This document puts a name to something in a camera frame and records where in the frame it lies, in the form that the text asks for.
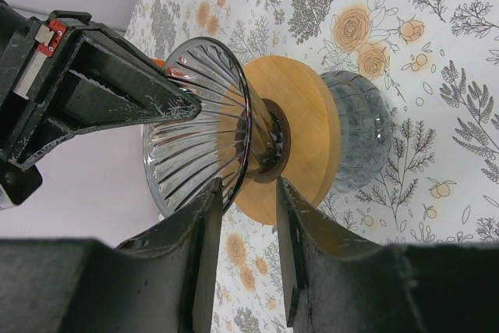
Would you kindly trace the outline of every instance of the wooden coaster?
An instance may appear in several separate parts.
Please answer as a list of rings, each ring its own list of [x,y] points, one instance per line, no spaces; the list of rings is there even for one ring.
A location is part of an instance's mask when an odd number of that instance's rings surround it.
[[[258,95],[284,111],[291,130],[291,150],[282,176],[317,206],[331,188],[338,169],[341,134],[333,97],[309,66],[281,56],[264,56],[244,67]],[[250,218],[276,225],[276,180],[246,179],[235,200]]]

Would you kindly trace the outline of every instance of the tablecloth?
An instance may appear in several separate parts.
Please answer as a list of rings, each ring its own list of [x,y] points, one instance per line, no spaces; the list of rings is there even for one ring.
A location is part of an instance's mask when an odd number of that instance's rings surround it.
[[[499,0],[138,0],[127,37],[154,58],[188,38],[242,63],[285,55],[359,72],[386,97],[381,174],[320,209],[377,243],[499,241]],[[275,227],[224,216],[213,332],[287,331]]]

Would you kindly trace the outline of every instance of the red clip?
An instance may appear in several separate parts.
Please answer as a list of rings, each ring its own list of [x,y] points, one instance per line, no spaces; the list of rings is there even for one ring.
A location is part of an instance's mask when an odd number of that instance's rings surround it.
[[[57,46],[59,46],[59,44],[61,43],[62,37],[64,37],[64,34],[68,28],[57,19],[51,19],[50,23],[48,24],[48,28],[54,32],[54,36],[50,40],[48,46],[40,43],[37,47],[37,50],[51,58],[55,53]]]

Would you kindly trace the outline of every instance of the brown ring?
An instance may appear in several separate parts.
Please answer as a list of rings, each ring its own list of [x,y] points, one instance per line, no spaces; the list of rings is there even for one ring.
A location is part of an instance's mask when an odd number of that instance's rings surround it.
[[[282,134],[282,150],[278,161],[272,166],[272,168],[265,172],[258,173],[253,178],[253,181],[258,183],[269,183],[277,179],[284,168],[286,168],[286,164],[288,164],[289,151],[291,150],[291,131],[289,129],[286,114],[282,111],[281,107],[271,99],[262,98],[262,101],[267,106],[267,109],[271,113],[272,117],[274,117],[277,121],[278,127]]]

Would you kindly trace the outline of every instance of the wooden disc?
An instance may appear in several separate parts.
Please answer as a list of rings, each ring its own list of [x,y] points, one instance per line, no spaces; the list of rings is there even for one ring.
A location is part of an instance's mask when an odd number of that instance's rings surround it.
[[[264,56],[244,67],[253,89],[277,103],[291,130],[291,151],[282,176],[317,206],[338,169],[341,134],[333,97],[309,66],[281,56]],[[247,179],[235,200],[250,218],[276,225],[276,181]]]

